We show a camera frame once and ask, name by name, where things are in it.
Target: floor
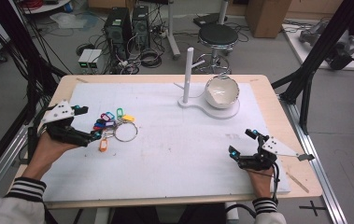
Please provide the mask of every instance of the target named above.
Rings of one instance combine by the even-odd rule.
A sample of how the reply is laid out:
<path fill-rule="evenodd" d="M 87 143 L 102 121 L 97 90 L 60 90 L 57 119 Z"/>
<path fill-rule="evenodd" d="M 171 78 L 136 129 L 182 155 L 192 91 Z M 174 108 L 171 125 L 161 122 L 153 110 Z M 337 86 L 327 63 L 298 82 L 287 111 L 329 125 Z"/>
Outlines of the floor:
<path fill-rule="evenodd" d="M 79 45 L 92 41 L 93 35 L 101 34 L 104 22 L 89 13 L 79 14 L 87 19 L 89 25 L 83 29 L 58 29 L 51 23 L 49 15 L 36 18 L 43 36 L 73 74 L 80 74 L 76 49 Z M 139 74 L 184 74 L 186 49 L 195 48 L 197 57 L 209 50 L 197 43 L 198 26 L 192 22 L 196 15 L 175 19 L 176 40 L 181 57 L 174 61 L 166 40 L 163 41 L 165 53 L 163 63 L 155 69 L 140 68 Z M 229 17 L 228 22 L 246 26 L 244 18 Z M 241 31 L 241 40 L 228 56 L 233 74 L 263 74 L 271 82 L 285 77 L 300 66 L 287 38 L 280 33 L 276 38 L 253 38 L 247 29 Z M 64 66 L 50 53 L 52 63 L 63 69 Z M 286 87 L 276 89 L 283 92 Z M 0 139 L 9 125 L 21 112 L 26 103 L 26 81 L 21 77 L 13 62 L 0 62 Z M 308 131 L 319 154 L 319 159 L 331 182 L 337 200 L 346 220 L 354 223 L 354 71 L 332 71 L 319 69 L 314 76 L 312 96 L 308 114 Z M 7 192 L 15 172 L 16 165 L 9 168 L 0 183 L 0 197 Z M 302 209 L 300 206 L 314 206 L 314 209 Z M 280 200 L 278 211 L 283 213 L 289 223 L 331 223 L 327 211 L 321 210 L 324 202 L 321 198 Z M 60 223 L 72 223 L 77 209 L 52 211 Z M 238 223 L 252 223 L 244 210 L 238 210 Z M 95 209 L 84 209 L 79 223 L 93 223 Z"/>

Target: metal rail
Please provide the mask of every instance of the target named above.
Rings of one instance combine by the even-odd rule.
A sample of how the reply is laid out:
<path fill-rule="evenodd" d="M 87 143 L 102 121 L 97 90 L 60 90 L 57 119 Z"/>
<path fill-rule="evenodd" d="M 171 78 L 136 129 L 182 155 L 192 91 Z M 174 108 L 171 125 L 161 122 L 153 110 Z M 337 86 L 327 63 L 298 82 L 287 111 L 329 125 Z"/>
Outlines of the metal rail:
<path fill-rule="evenodd" d="M 4 177 L 8 168 L 14 162 L 15 158 L 19 155 L 20 149 L 27 142 L 27 126 L 23 125 L 16 133 L 14 139 L 8 145 L 7 150 L 0 158 L 0 181 Z"/>
<path fill-rule="evenodd" d="M 322 186 L 322 198 L 328 208 L 329 214 L 333 223 L 337 224 L 347 224 L 345 215 L 340 207 L 339 202 L 336 199 L 336 195 L 333 192 L 331 183 L 326 176 L 326 173 L 322 167 L 321 161 L 319 160 L 319 155 L 317 154 L 316 149 L 314 148 L 313 142 L 309 135 L 304 134 L 304 130 L 299 124 L 299 109 L 296 105 L 288 105 L 282 101 L 280 101 L 286 108 L 288 108 L 288 112 L 290 114 L 291 123 L 295 129 L 295 132 L 302 144 L 304 152 L 306 154 L 313 154 L 315 157 L 314 160 L 310 161 L 311 166 L 313 167 L 314 173 L 319 180 L 320 185 Z"/>

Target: sleeve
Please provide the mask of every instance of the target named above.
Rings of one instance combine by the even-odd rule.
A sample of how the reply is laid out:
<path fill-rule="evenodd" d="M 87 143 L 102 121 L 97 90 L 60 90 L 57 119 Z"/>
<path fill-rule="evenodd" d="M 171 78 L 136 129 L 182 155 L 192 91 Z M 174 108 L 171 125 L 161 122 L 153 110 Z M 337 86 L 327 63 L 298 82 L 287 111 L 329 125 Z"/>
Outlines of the sleeve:
<path fill-rule="evenodd" d="M 286 224 L 284 216 L 276 211 L 276 203 L 270 198 L 259 198 L 252 202 L 255 211 L 255 224 Z"/>
<path fill-rule="evenodd" d="M 41 181 L 16 178 L 10 192 L 0 199 L 0 224 L 45 223 L 45 189 L 46 184 Z"/>

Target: white bowl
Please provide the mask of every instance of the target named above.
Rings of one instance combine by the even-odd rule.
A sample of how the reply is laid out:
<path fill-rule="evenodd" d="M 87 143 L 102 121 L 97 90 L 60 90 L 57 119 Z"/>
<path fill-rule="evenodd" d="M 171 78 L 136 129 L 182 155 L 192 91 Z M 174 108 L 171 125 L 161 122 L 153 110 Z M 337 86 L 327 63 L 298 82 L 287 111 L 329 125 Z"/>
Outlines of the white bowl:
<path fill-rule="evenodd" d="M 219 109 L 232 106 L 238 99 L 238 84 L 228 76 L 216 76 L 208 80 L 205 85 L 206 101 Z"/>

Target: stool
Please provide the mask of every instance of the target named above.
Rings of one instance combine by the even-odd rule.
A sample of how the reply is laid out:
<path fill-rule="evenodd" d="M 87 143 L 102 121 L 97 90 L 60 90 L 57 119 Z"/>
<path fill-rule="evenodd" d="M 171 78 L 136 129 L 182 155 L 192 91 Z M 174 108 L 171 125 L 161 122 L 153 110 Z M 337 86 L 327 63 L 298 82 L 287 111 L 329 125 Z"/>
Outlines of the stool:
<path fill-rule="evenodd" d="M 230 49 L 238 41 L 237 32 L 226 25 L 208 24 L 199 31 L 199 43 L 212 48 L 212 53 L 201 55 L 196 62 L 204 60 L 205 62 L 197 66 L 207 74 L 224 75 L 231 72 L 229 62 L 223 56 L 218 54 L 219 49 Z"/>

